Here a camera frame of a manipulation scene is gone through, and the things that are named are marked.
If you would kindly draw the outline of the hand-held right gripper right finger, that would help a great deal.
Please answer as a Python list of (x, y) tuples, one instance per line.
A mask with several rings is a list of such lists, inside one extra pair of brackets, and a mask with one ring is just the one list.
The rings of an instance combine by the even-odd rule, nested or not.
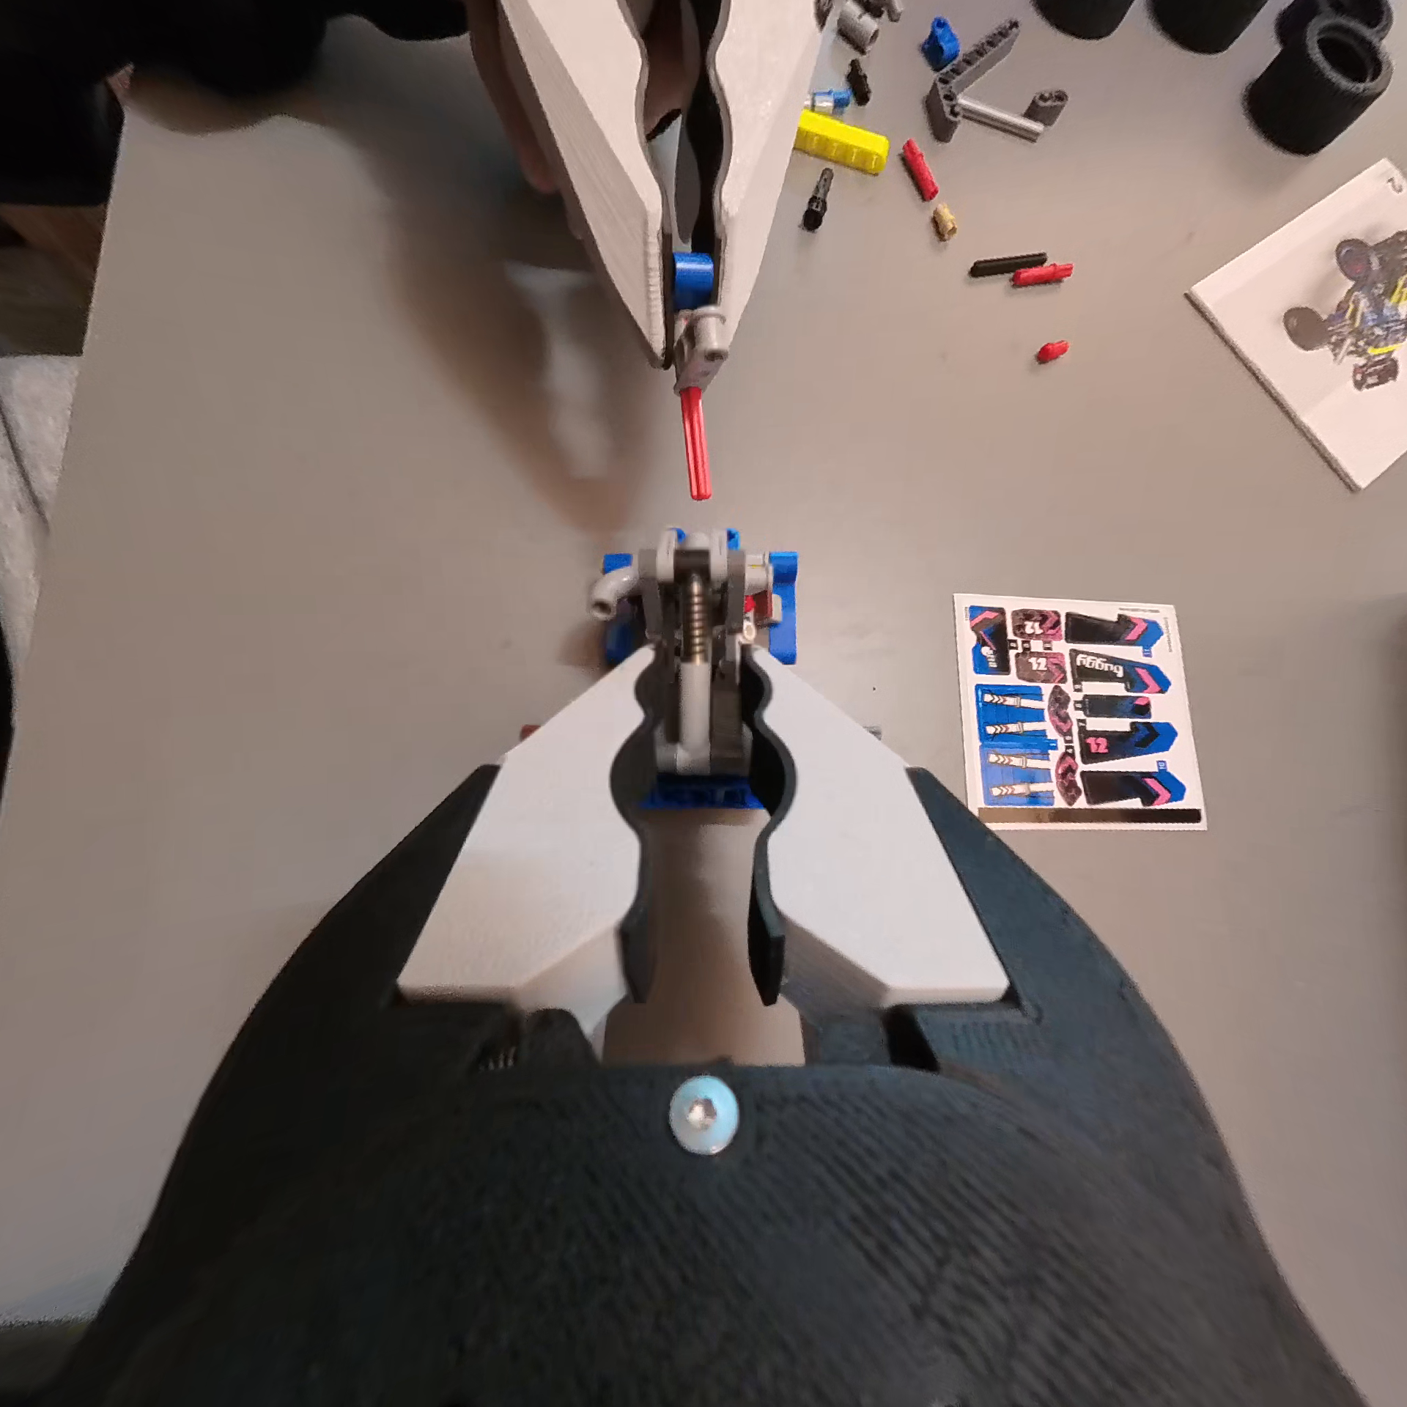
[(1011, 975), (920, 783), (843, 709), (748, 659), (752, 853), (748, 960), (764, 1003), (988, 1004)]

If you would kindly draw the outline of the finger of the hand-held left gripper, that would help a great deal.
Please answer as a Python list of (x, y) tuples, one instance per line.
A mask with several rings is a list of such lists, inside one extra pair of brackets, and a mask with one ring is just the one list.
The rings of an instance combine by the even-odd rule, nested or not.
[(573, 230), (635, 324), (654, 367), (674, 330), (671, 227), (646, 145), (646, 44), (654, 2), (502, 2), (508, 72)]
[(748, 310), (823, 35), (825, 2), (720, 2), (708, 44), (708, 229), (713, 305)]

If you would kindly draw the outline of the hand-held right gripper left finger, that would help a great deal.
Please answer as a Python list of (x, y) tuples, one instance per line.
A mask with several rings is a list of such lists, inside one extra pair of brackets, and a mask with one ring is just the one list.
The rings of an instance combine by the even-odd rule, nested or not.
[(400, 974), (409, 1001), (619, 1004), (655, 957), (635, 799), (655, 774), (641, 647), (502, 753)]

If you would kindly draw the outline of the red lego axle assembly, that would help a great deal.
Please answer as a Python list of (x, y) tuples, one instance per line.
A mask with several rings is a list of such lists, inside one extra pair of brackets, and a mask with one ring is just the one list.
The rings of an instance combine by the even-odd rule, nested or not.
[[(708, 253), (678, 252), (674, 255), (674, 310), (715, 305), (713, 303), (713, 257)], [(695, 503), (711, 497), (711, 464), (708, 451), (708, 425), (702, 413), (704, 390), (678, 395), (684, 432), (684, 464), (690, 493)]]

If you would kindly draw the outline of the grey and blue lego chassis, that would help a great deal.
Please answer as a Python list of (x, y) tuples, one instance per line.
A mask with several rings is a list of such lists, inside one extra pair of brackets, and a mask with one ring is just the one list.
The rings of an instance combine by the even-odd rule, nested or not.
[(635, 687), (664, 667), (663, 703), (646, 703), (644, 758), (664, 783), (646, 789), (682, 805), (754, 805), (748, 783), (752, 728), (741, 713), (741, 664), (757, 631), (772, 658), (794, 661), (794, 553), (746, 553), (736, 533), (664, 529), (654, 549), (604, 561), (591, 613), (605, 641), (623, 644), (601, 675), (501, 758), (484, 818), (520, 843), (562, 850), (581, 835), (623, 838), (611, 799), (617, 749), (640, 726)]

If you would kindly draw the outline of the yellow lego beam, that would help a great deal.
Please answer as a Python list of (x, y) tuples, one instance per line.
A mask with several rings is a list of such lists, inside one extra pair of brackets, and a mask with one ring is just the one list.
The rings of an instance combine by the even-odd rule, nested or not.
[(806, 108), (798, 115), (794, 149), (864, 174), (880, 174), (889, 163), (892, 143), (883, 133)]

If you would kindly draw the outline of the dark grey L-shaped lego beam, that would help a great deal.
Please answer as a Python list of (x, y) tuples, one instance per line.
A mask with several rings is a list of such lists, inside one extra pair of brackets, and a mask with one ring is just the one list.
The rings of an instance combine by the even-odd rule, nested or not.
[(1000, 65), (1013, 47), (1017, 44), (1021, 33), (1021, 19), (1011, 17), (989, 28), (980, 41), (960, 50), (960, 54), (935, 72), (933, 82), (924, 96), (924, 115), (929, 118), (929, 127), (940, 143), (950, 143), (962, 115), (959, 109), (959, 98), (970, 90), (977, 80), (989, 73), (996, 65)]

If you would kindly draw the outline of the light grey lego axle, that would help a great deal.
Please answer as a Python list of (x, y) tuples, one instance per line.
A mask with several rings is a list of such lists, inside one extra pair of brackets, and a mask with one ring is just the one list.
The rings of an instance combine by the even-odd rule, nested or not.
[(977, 124), (988, 130), (1018, 137), (1021, 142), (1040, 142), (1046, 134), (1046, 124), (1040, 118), (1013, 115), (966, 94), (959, 94), (956, 109), (962, 124)]

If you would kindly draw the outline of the lego sticker sheet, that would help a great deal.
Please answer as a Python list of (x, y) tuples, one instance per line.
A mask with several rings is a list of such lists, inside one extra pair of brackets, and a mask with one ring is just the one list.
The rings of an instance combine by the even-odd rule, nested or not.
[(962, 774), (991, 827), (1202, 833), (1173, 605), (956, 592)]

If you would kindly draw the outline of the closed lego instruction booklet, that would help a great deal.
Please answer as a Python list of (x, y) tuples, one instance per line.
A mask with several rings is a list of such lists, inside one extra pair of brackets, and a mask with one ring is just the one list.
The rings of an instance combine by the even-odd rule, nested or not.
[(1380, 158), (1187, 300), (1339, 479), (1405, 459), (1405, 172)]

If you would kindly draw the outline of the person's left hand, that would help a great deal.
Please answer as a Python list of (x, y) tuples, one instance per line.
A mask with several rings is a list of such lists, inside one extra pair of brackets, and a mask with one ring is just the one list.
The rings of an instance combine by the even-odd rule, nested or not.
[[(657, 137), (682, 111), (695, 82), (695, 60), (686, 38), (682, 2), (629, 2), (646, 47), (646, 87), (641, 120), (646, 137)], [(538, 137), (530, 108), (519, 94), (508, 60), (504, 19), (498, 2), (465, 2), (469, 47), (481, 80), (501, 115), (502, 130), (517, 153), (525, 182), (542, 194), (557, 193), (553, 158)]]

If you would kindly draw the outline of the wooden panel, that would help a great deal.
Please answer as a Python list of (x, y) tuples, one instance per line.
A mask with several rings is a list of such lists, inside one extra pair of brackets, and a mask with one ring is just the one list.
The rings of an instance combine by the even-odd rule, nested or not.
[(4, 356), (84, 351), (106, 219), (106, 204), (3, 204)]

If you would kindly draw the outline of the black cardboard box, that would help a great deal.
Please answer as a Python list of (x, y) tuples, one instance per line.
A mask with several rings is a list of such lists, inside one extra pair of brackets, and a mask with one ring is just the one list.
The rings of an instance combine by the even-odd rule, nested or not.
[(1382, 697), (1380, 709), (1405, 715), (1405, 595), (1389, 595), (1376, 603), (1367, 629), (1367, 661), (1362, 685)]

